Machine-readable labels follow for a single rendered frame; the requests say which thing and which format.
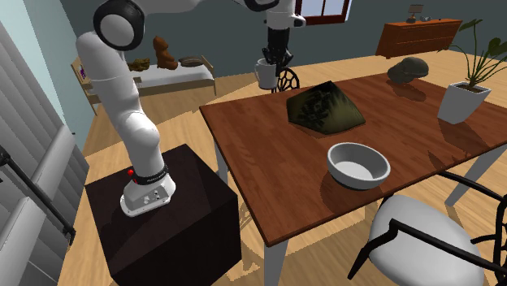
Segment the white mug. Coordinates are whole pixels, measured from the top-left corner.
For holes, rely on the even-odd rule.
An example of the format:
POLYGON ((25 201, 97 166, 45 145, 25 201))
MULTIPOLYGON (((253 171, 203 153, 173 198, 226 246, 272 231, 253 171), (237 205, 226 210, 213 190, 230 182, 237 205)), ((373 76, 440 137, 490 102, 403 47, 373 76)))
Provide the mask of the white mug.
POLYGON ((254 66, 255 76, 260 89, 274 89, 277 84, 276 65, 260 58, 254 66))

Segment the black ornate chair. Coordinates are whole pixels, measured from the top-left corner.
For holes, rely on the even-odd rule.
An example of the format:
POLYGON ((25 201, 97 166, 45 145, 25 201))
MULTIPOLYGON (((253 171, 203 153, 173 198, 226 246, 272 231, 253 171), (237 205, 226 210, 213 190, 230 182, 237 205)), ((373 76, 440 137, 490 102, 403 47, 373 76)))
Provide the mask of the black ornate chair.
POLYGON ((299 89, 300 81, 291 68, 284 67, 277 76, 276 86, 271 90, 272 93, 283 92, 291 89, 299 89))

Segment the red framed window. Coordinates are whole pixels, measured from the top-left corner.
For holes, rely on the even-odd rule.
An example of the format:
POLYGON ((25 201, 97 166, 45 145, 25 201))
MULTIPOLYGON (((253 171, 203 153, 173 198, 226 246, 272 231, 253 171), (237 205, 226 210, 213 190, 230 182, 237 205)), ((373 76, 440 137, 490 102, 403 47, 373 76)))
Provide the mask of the red framed window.
POLYGON ((306 25, 342 24, 349 18, 353 0, 295 0, 295 13, 306 25))

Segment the dark green cushion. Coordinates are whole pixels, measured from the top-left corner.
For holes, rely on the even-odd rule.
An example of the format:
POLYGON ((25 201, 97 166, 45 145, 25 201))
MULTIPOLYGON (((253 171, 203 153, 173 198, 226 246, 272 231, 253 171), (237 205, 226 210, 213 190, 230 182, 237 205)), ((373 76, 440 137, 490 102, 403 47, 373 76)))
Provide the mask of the dark green cushion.
POLYGON ((325 135, 366 122, 356 105, 330 80, 288 98, 286 107, 289 122, 325 135))

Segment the wooden bed with toys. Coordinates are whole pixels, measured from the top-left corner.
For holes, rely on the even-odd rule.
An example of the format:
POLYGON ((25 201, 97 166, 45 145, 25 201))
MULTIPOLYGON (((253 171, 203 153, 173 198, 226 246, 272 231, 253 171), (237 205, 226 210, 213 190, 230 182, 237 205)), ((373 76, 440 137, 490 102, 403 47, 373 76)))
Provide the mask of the wooden bed with toys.
POLYGON ((144 71, 130 71, 124 52, 106 45, 95 32, 77 38, 76 48, 93 95, 108 113, 139 110, 140 97, 203 87, 215 87, 214 68, 206 58, 202 65, 174 70, 155 64, 144 71))

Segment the wooden table with white legs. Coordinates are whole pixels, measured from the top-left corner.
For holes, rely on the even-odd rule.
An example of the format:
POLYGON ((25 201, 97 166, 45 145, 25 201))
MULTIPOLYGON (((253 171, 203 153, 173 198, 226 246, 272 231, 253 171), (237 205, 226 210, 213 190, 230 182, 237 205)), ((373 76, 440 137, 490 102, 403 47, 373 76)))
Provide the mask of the wooden table with white legs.
POLYGON ((445 90, 423 80, 410 87, 384 74, 339 83, 365 123, 323 135, 288 121, 290 92, 205 105, 219 176, 232 177, 265 244, 264 286, 278 286, 289 239, 468 160, 498 156, 507 147, 507 108, 485 102, 463 123, 438 119, 445 90), (391 167, 378 187, 341 187, 327 169, 340 142, 368 145, 391 167))

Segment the dark grey cap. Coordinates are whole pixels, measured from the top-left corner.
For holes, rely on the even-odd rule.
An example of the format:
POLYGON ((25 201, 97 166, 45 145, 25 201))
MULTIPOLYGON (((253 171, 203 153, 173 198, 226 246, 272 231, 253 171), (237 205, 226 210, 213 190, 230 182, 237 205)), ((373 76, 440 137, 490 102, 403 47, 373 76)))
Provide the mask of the dark grey cap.
POLYGON ((388 69, 388 78, 396 84, 408 84, 413 79, 429 73, 427 63, 421 58, 407 57, 388 69))

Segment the wooden chest of drawers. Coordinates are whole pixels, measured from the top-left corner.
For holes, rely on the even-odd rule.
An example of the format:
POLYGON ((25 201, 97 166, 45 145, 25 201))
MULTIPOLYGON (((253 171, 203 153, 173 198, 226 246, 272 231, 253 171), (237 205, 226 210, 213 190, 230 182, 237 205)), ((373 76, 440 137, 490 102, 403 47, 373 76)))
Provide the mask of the wooden chest of drawers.
POLYGON ((448 49, 460 28, 460 19, 417 20, 422 4, 409 6, 405 22, 386 23, 375 54, 386 59, 448 49))

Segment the white bowl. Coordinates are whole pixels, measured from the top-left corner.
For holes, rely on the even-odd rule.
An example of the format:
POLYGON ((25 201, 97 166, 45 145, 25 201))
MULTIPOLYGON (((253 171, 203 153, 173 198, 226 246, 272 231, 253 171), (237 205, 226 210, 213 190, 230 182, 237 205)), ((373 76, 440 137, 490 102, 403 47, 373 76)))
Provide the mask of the white bowl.
POLYGON ((368 190, 390 175, 389 161, 376 149, 354 142, 341 142, 327 152, 331 176, 349 189, 368 190))

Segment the green plant in white pot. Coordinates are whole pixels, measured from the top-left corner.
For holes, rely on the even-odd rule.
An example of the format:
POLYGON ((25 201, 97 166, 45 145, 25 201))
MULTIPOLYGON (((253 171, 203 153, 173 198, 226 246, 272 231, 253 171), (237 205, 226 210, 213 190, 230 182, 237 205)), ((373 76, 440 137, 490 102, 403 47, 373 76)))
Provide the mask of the green plant in white pot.
POLYGON ((507 69, 507 66, 500 67, 501 63, 507 63, 507 40, 502 41, 499 37, 493 37, 486 48, 478 53, 477 25, 481 22, 481 19, 473 19, 458 29, 459 32, 467 29, 472 31, 473 54, 467 54, 453 42, 446 45, 446 48, 456 48, 466 59, 465 79, 448 86, 437 115, 438 119, 450 124, 459 124, 471 116, 492 91, 481 84, 496 73, 507 69))

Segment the dark robot stand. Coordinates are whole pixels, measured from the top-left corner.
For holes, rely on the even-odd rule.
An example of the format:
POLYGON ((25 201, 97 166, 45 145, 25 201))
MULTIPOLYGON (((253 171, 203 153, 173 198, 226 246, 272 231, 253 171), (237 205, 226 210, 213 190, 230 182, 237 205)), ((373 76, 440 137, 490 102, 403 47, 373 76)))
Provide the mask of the dark robot stand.
POLYGON ((163 158, 176 190, 155 210, 121 210, 125 170, 85 187, 110 276, 119 286, 211 286, 241 260, 238 197, 187 145, 163 158))

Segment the black chair with white seat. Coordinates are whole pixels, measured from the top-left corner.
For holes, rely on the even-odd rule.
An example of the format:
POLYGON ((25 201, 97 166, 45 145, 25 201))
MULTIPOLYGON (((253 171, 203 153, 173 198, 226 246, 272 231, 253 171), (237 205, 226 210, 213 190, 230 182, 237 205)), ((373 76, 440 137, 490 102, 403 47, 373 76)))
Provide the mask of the black chair with white seat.
POLYGON ((419 200, 404 195, 383 199, 370 235, 354 261, 351 280, 365 261, 399 286, 482 286, 484 272, 496 277, 495 286, 507 286, 507 194, 493 192, 448 171, 457 181, 498 201, 495 232, 472 238, 454 220, 419 200))

